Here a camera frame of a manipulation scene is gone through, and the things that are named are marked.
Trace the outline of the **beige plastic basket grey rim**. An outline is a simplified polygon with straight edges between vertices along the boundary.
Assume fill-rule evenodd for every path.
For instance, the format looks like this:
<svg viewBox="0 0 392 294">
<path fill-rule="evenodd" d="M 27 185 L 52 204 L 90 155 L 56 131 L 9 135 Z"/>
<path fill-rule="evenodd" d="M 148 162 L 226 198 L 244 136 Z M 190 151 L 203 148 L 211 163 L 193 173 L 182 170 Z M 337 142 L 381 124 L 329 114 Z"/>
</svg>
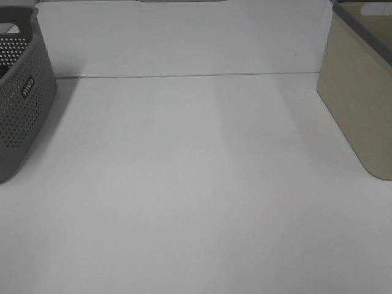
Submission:
<svg viewBox="0 0 392 294">
<path fill-rule="evenodd" d="M 391 179 L 391 1 L 334 1 L 317 92 L 364 169 Z"/>
</svg>

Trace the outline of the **grey perforated plastic basket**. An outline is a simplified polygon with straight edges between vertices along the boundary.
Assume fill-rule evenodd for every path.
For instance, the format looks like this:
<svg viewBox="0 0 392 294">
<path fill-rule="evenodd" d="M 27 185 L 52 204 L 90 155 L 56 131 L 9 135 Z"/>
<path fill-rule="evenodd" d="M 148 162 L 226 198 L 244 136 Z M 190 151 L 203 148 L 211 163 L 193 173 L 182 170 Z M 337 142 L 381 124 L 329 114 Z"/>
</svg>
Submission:
<svg viewBox="0 0 392 294">
<path fill-rule="evenodd" d="M 58 89 L 33 6 L 1 6 L 1 182 L 19 169 L 36 140 Z"/>
</svg>

